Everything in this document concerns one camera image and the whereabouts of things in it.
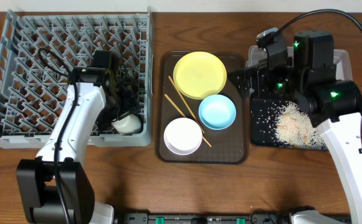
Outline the white cup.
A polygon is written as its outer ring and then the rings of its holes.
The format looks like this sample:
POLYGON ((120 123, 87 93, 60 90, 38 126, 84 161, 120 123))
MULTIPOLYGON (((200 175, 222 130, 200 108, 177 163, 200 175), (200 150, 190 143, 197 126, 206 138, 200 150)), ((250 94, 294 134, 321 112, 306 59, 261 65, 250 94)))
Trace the white cup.
POLYGON ((139 133, 141 130, 141 121, 135 114, 129 114, 121 120, 113 121, 112 126, 119 134, 135 134, 139 133))

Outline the light blue bowl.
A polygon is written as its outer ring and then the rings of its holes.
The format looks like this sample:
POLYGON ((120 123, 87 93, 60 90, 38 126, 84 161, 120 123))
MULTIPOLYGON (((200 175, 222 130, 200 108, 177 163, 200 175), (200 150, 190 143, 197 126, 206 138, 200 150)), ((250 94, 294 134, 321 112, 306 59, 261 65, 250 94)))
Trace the light blue bowl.
POLYGON ((207 128, 222 130, 235 121, 237 110, 230 98, 224 95, 211 95, 200 103, 198 115, 207 128))

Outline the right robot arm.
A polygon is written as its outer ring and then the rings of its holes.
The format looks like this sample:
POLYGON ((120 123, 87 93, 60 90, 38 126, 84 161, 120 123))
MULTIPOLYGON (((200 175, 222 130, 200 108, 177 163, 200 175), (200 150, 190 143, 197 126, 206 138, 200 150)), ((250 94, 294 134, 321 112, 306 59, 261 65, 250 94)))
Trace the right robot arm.
POLYGON ((243 98, 288 100, 306 113, 336 165, 353 223, 362 223, 362 94, 336 76, 333 36, 324 30, 296 33, 293 54, 282 33, 269 29, 257 45, 267 56, 228 74, 243 98))

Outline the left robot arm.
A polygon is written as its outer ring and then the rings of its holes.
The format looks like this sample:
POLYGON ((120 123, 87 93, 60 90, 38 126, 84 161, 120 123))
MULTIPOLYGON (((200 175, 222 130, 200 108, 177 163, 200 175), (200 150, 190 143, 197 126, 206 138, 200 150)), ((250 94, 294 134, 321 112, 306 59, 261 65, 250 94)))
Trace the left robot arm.
POLYGON ((83 169, 93 127, 122 135, 141 131, 138 101, 120 83, 119 59, 94 53, 91 65, 68 68, 67 96, 52 134, 34 159, 20 160, 16 178, 29 223, 114 223, 115 209, 95 200, 83 169))

